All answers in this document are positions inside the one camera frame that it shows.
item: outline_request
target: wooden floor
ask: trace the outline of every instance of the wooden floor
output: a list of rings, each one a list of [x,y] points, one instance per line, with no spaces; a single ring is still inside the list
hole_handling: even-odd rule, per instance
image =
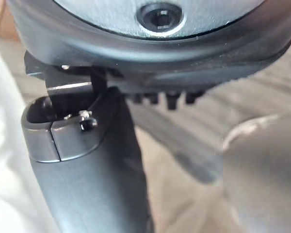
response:
[[[26,102],[46,94],[42,81],[24,75],[22,60],[24,49],[21,45],[0,41],[0,52],[16,78]],[[213,167],[215,163],[212,161],[222,147],[224,138],[233,127],[255,117],[291,111],[291,48],[279,61],[266,70],[250,78],[220,85],[200,98],[194,106],[184,105],[183,99],[181,99],[178,110],[170,112],[166,110],[163,97],[161,97],[160,105],[155,107],[148,104],[139,106],[130,103],[129,105],[135,123],[156,139],[154,142],[150,137],[144,137],[148,142],[141,145],[144,153],[147,153],[147,150],[153,151],[153,148],[158,147],[156,143],[159,142],[166,146],[192,177],[203,184],[211,183],[216,176],[214,172],[216,169]],[[156,196],[154,212],[156,219],[162,222],[158,232],[197,233],[199,232],[196,230],[197,228],[195,227],[195,230],[190,228],[191,225],[184,220],[182,221],[183,226],[185,225],[191,230],[183,230],[181,224],[178,224],[178,227],[174,227],[173,230],[170,226],[176,226],[177,224],[174,222],[181,222],[181,218],[178,219],[178,216],[180,213],[183,214],[184,205],[193,205],[187,200],[196,199],[197,195],[205,193],[205,191],[201,186],[192,191],[194,186],[192,179],[181,173],[177,165],[168,159],[168,155],[163,155],[166,154],[165,152],[163,153],[161,149],[158,150],[160,150],[159,156],[152,155],[145,158],[150,192]],[[168,204],[164,205],[159,201],[165,201]],[[164,213],[169,212],[169,215],[162,214],[162,209]],[[190,213],[189,216],[196,217],[201,213],[201,209],[198,211]],[[196,218],[191,219],[189,216],[186,218],[194,222]],[[203,233],[206,232],[231,231],[214,231],[212,228],[212,230],[203,231]]]

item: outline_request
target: black plastic housing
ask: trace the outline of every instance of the black plastic housing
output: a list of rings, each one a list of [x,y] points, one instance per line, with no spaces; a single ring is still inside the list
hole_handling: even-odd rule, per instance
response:
[[[179,40],[145,40],[90,25],[52,0],[9,0],[17,29],[35,58],[55,66],[118,70],[124,92],[208,89],[246,77],[291,43],[291,0],[266,0],[225,27]]]

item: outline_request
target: small metal screw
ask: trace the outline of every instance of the small metal screw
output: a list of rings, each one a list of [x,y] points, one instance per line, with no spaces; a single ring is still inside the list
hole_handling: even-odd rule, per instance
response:
[[[67,115],[67,116],[64,117],[64,120],[68,120],[68,119],[70,119],[71,117],[72,117],[72,114],[69,114],[69,115]]]
[[[70,66],[68,66],[68,65],[62,65],[62,69],[63,70],[68,70],[68,69],[70,69]]]
[[[80,128],[83,132],[92,130],[94,127],[98,125],[98,122],[95,118],[92,117],[92,111],[80,111],[79,115],[81,117],[80,120]]]

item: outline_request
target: brushed metal surface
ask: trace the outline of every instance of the brushed metal surface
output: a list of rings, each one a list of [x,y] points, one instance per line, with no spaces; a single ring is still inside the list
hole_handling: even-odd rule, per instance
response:
[[[182,8],[183,23],[170,33],[153,33],[136,20],[136,12],[148,0],[55,0],[79,18],[105,30],[127,36],[177,38],[207,32],[249,13],[264,0],[154,0]]]

